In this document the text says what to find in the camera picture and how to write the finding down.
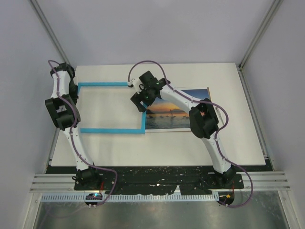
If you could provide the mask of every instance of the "blue border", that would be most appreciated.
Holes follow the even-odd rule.
[[[82,87],[127,87],[127,82],[81,82],[78,83],[78,94]],[[124,129],[124,128],[81,128],[81,133],[95,134],[145,134],[146,111],[142,114],[142,122],[140,129]]]

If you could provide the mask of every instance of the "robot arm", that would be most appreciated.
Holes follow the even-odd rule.
[[[175,104],[188,113],[190,116],[191,131],[196,137],[203,141],[207,148],[212,159],[217,181],[220,184],[226,184],[231,181],[236,171],[235,167],[225,161],[218,152],[216,141],[218,141],[223,155],[226,156],[220,138],[217,137],[217,139],[215,139],[215,133],[218,130],[218,118],[212,105],[192,102],[200,101],[200,99],[191,97],[176,89],[192,99],[192,101],[187,100],[177,92],[174,92],[166,84],[165,79],[158,81],[150,71],[144,73],[138,79],[132,79],[131,82],[129,82],[129,87],[134,87],[136,90],[136,93],[131,100],[138,107],[140,112],[146,110],[141,103],[149,106],[158,97]]]
[[[83,163],[74,150],[75,147],[79,155],[81,155],[85,161],[87,161],[90,165],[94,164],[93,160],[90,158],[83,146],[78,127],[81,117],[78,109],[75,106],[78,99],[78,86],[73,81],[73,78],[75,77],[74,69],[70,65],[62,63],[56,67],[55,70],[57,71],[59,78],[52,70],[51,76],[54,80],[53,93],[51,98],[45,101],[45,105],[54,125],[65,134],[71,146],[76,160],[77,169],[76,176],[73,177],[75,183],[78,186],[81,186],[81,189],[98,189],[102,182],[99,172]],[[58,95],[67,100],[73,106],[77,114],[76,117],[74,117],[72,109],[62,99],[60,99]],[[77,119],[76,126],[72,127],[75,119]],[[71,141],[71,135],[73,137],[74,146]]]

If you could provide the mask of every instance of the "orange sky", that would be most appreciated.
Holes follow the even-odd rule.
[[[170,111],[173,109],[179,109],[179,107],[177,107],[176,105],[172,104],[172,103],[162,103],[162,104],[153,104],[150,106],[150,109],[153,111]]]

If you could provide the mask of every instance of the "painting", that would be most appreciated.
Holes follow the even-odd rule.
[[[181,89],[190,96],[203,100],[210,98],[209,89]],[[147,107],[146,111],[146,132],[164,132],[164,131],[189,131],[189,114],[181,110],[176,105],[156,98],[152,105]]]

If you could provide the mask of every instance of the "white wall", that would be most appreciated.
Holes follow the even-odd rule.
[[[285,0],[245,68],[276,164],[305,216],[305,1]]]
[[[47,60],[61,60],[26,0],[2,1],[0,31],[0,227],[19,229],[55,131]]]
[[[237,62],[272,0],[38,0],[74,65]]]

